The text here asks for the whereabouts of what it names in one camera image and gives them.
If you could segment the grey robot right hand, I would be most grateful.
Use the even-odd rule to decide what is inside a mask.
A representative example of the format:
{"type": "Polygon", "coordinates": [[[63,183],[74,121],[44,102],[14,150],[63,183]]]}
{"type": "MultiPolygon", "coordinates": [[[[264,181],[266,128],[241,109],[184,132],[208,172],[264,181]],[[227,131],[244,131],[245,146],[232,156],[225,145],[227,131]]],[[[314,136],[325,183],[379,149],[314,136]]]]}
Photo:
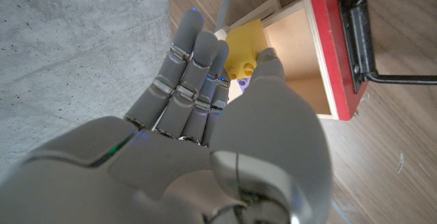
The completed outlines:
{"type": "Polygon", "coordinates": [[[325,223],[332,169],[320,121],[263,50],[228,101],[227,44],[189,10],[153,83],[31,151],[1,183],[2,223],[325,223]]]}

